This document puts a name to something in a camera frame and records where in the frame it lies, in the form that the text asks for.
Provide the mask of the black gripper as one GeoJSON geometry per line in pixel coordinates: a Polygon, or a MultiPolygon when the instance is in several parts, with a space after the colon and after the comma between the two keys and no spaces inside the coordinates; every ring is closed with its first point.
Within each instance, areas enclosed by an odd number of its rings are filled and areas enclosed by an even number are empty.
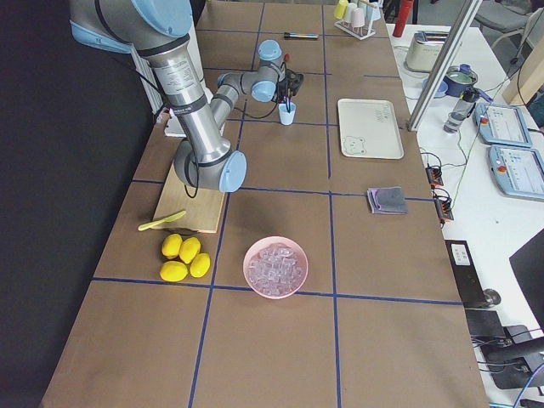
{"type": "Polygon", "coordinates": [[[284,79],[280,81],[280,102],[286,103],[294,98],[303,85],[304,75],[286,70],[284,79]]]}

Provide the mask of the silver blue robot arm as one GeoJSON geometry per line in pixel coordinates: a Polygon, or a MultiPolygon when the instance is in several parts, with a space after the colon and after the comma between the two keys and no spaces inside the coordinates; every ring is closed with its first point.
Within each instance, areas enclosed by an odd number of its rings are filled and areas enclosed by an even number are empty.
{"type": "Polygon", "coordinates": [[[178,178],[196,189],[238,190],[247,159],[220,133],[238,99],[249,94],[259,102],[281,103],[303,84],[303,74],[287,68],[279,43],[263,41],[258,69],[222,75],[209,99],[188,50],[190,2],[72,1],[70,12],[79,43],[120,54],[135,50],[150,64],[185,135],[173,159],[178,178]]]}

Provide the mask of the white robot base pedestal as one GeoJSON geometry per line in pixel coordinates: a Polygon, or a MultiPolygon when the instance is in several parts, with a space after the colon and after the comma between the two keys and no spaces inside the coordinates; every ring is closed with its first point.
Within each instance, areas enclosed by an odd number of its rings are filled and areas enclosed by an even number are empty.
{"type": "MultiPolygon", "coordinates": [[[[189,41],[187,44],[187,50],[190,55],[192,64],[195,68],[195,73],[197,76],[197,79],[199,80],[199,83],[201,84],[201,87],[204,91],[204,94],[207,97],[207,102],[210,102],[213,93],[212,91],[207,87],[206,81],[204,78],[204,71],[201,64],[201,54],[198,46],[197,36],[196,36],[196,29],[195,26],[192,25],[189,31],[189,41]]],[[[169,111],[170,118],[167,121],[167,125],[165,127],[165,134],[170,137],[185,137],[185,131],[181,127],[180,120],[173,114],[173,110],[169,111]]]]}

